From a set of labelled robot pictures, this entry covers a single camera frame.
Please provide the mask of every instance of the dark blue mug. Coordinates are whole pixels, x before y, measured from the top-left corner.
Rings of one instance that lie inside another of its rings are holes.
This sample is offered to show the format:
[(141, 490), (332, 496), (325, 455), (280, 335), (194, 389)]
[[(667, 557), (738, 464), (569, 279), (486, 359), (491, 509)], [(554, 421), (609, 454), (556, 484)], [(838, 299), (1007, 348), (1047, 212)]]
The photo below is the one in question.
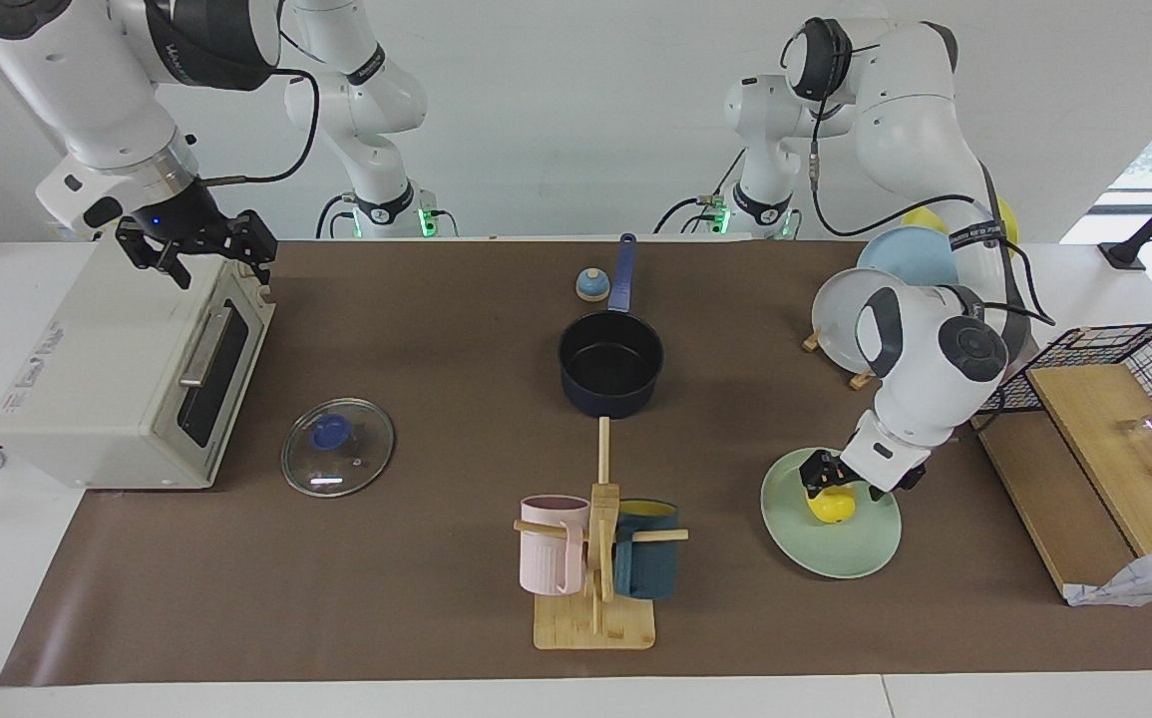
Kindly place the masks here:
[(666, 500), (621, 500), (615, 523), (615, 592), (629, 598), (657, 600), (673, 595), (677, 579), (677, 542), (634, 543), (638, 531), (677, 528), (677, 507)]

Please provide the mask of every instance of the wire rack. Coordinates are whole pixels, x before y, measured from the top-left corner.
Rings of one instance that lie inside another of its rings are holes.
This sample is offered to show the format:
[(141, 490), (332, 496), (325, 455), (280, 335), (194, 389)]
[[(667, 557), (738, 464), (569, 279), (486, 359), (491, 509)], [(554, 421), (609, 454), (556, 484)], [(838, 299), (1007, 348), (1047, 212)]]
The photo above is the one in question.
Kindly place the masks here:
[(1040, 396), (1028, 381), (1030, 369), (1124, 364), (1152, 400), (1152, 324), (1069, 330), (1046, 346), (1023, 371), (1002, 381), (978, 409), (980, 414), (1044, 410)]

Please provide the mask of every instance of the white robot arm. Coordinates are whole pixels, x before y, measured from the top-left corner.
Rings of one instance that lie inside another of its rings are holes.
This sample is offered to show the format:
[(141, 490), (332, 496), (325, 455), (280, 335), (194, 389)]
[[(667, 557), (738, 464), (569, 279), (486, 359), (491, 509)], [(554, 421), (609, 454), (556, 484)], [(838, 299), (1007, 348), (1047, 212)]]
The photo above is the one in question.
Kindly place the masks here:
[(255, 212), (220, 213), (154, 86), (259, 86), (279, 71), (276, 12), (279, 0), (0, 0), (0, 68), (69, 151), (39, 183), (43, 205), (84, 236), (130, 217), (116, 230), (129, 258), (182, 287), (179, 255), (240, 259), (268, 281), (274, 236)]
[[(355, 221), (362, 235), (430, 235), (434, 196), (407, 176), (402, 156), (387, 137), (418, 128), (426, 100), (420, 83), (385, 54), (358, 0), (293, 0), (306, 51), (334, 71), (319, 73), (324, 86), (320, 131), (344, 164), (353, 184)], [(310, 127), (309, 90), (287, 88), (293, 123)]]
[[(1030, 340), (991, 177), (955, 119), (955, 55), (945, 27), (885, 18), (811, 18), (786, 51), (796, 99), (824, 114), (829, 103), (854, 106), (850, 133), (867, 175), (917, 204), (935, 201), (962, 282), (892, 287), (867, 300), (855, 332), (881, 387), (840, 458), (821, 451), (803, 464), (812, 497), (858, 478), (878, 492), (915, 485), (931, 451), (993, 394)], [(835, 232), (818, 201), (818, 137), (828, 133), (790, 118), (795, 136), (812, 137), (812, 199)]]
[[(743, 137), (745, 150), (740, 176), (721, 189), (732, 213), (726, 232), (780, 234), (802, 169), (789, 139), (811, 136), (817, 109), (789, 90), (785, 76), (744, 77), (727, 92), (726, 123)], [(819, 122), (819, 136), (844, 135), (854, 115), (851, 106), (832, 106)]]

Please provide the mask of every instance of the white table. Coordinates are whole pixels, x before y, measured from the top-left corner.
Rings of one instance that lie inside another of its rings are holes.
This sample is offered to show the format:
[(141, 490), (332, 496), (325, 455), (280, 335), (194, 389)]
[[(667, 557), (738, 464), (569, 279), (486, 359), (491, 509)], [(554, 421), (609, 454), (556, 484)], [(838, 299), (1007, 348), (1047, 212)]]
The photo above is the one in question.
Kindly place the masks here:
[[(0, 244), (0, 395), (92, 245)], [(1073, 326), (1152, 322), (1146, 274), (1114, 272), (1092, 247), (1032, 245), (1037, 289)], [(10, 460), (0, 469), (0, 667), (82, 493)], [(1152, 672), (948, 677), (598, 678), (567, 681), (198, 683), (0, 689), (0, 715), (1149, 715)]]

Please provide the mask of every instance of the black saucepan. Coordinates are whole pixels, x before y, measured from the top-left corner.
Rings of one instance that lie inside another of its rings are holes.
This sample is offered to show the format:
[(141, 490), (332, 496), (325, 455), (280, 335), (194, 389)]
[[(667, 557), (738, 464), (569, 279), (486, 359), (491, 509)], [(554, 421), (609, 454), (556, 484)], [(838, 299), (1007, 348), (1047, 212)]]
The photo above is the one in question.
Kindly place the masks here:
[(562, 392), (590, 417), (624, 418), (642, 409), (664, 366), (657, 331), (629, 312), (635, 255), (636, 236), (626, 233), (607, 310), (576, 319), (558, 345)]

